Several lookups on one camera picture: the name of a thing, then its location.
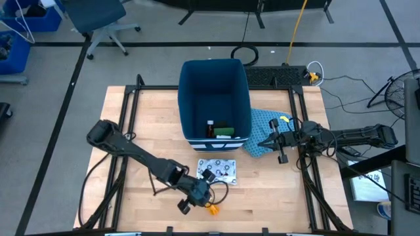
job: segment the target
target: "blue plastic container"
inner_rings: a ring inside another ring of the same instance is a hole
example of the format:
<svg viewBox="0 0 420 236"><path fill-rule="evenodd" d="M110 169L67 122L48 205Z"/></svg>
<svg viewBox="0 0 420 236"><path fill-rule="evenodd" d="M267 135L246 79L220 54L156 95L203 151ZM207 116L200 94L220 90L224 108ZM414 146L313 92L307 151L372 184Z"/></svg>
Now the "blue plastic container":
<svg viewBox="0 0 420 236"><path fill-rule="evenodd" d="M13 44L6 60L0 60L0 75L20 73L25 70L30 51L30 45L25 39L14 31L2 31L0 35L10 34L13 36Z"/></svg>
<svg viewBox="0 0 420 236"><path fill-rule="evenodd" d="M38 4L39 0L18 0L22 9ZM56 1L57 5L61 10L64 11L63 5L60 1ZM19 11L19 7L16 4L16 0L6 0L3 5L4 16L1 17L1 20L10 26L16 31L25 31L25 29L15 20L16 13ZM26 27L22 17L17 19L23 26ZM54 7L47 8L47 13L44 17L25 17L26 23L32 32L47 32L47 31L56 31L61 23L61 17L54 9Z"/></svg>
<svg viewBox="0 0 420 236"><path fill-rule="evenodd" d="M185 62L179 80L182 131L196 151L230 151L251 134L251 103L245 70L237 59ZM231 139L206 138L207 121L226 121Z"/></svg>

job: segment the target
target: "orange object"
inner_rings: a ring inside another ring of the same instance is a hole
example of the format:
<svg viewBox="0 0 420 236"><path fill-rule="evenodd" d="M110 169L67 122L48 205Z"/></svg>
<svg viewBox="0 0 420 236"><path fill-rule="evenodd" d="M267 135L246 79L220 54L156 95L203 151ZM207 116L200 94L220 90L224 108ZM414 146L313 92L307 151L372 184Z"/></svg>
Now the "orange object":
<svg viewBox="0 0 420 236"><path fill-rule="evenodd" d="M210 212L210 214L214 216L217 215L220 211L220 209L216 205L210 205L210 203L207 203L205 207Z"/></svg>

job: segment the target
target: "fan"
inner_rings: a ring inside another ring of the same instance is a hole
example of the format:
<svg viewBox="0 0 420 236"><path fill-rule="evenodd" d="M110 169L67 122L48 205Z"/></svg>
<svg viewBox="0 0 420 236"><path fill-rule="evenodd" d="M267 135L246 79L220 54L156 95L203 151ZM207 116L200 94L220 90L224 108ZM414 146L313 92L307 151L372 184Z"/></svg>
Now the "fan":
<svg viewBox="0 0 420 236"><path fill-rule="evenodd" d="M393 112L397 117L404 119L404 81L406 79L420 79L420 70L415 69L413 71L407 72L396 79L392 77L388 79L388 82L375 94L375 96L367 103L367 108L370 108L374 105L385 102L388 109ZM372 104L374 99L380 95L382 91L385 91L385 99L381 102L376 102Z"/></svg>

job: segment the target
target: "yellow object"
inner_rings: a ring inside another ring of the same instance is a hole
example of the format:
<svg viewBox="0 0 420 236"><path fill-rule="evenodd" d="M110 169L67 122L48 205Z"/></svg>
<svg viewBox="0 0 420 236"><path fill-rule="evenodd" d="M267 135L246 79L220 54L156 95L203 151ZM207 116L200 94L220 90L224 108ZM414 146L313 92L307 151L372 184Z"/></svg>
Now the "yellow object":
<svg viewBox="0 0 420 236"><path fill-rule="evenodd" d="M205 205L205 207L210 212L210 214L212 214L214 216L217 215L219 213L219 211L220 211L220 209L218 208L218 206L216 206L216 205L210 205L210 203L207 203Z"/></svg>
<svg viewBox="0 0 420 236"><path fill-rule="evenodd" d="M284 120L285 122L290 122L290 120L287 118L287 117L285 117L284 115L282 115L281 117L280 117L280 119L282 119L282 120Z"/></svg>
<svg viewBox="0 0 420 236"><path fill-rule="evenodd" d="M310 72L310 83L313 83L319 79L320 77L317 74Z"/></svg>
<svg viewBox="0 0 420 236"><path fill-rule="evenodd" d="M292 44L293 44L293 42L294 42L294 40L295 40L296 31L297 31L297 26L299 26L299 22L301 21L301 18L302 18L302 13L303 13L303 10L304 10L304 9L305 9L305 7L306 7L306 3L307 3L307 2L308 2L308 0L304 0L304 2L303 2L303 6L302 6L302 9L301 9L301 13L299 14L299 17L297 18L297 21L296 21L295 31L293 32L293 37L291 38L290 45L289 45L289 54L287 55L287 58L286 58L286 63L287 63L287 64L289 63L289 57L290 57L290 54L291 54L291 46L292 46Z"/></svg>

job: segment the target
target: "office chair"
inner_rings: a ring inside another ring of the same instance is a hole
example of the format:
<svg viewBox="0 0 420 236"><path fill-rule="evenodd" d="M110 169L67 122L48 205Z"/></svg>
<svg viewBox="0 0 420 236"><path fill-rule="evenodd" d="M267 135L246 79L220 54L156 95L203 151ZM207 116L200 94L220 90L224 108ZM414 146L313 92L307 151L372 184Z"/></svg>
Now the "office chair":
<svg viewBox="0 0 420 236"><path fill-rule="evenodd" d="M116 31L134 28L139 32L138 24L117 24L117 20L126 15L123 4L119 0L62 0L68 16L74 27L87 36L87 33L99 30L99 34L93 39L91 46L87 49L87 59L92 60L92 52L105 36L110 37L124 52L129 53L116 37Z"/></svg>

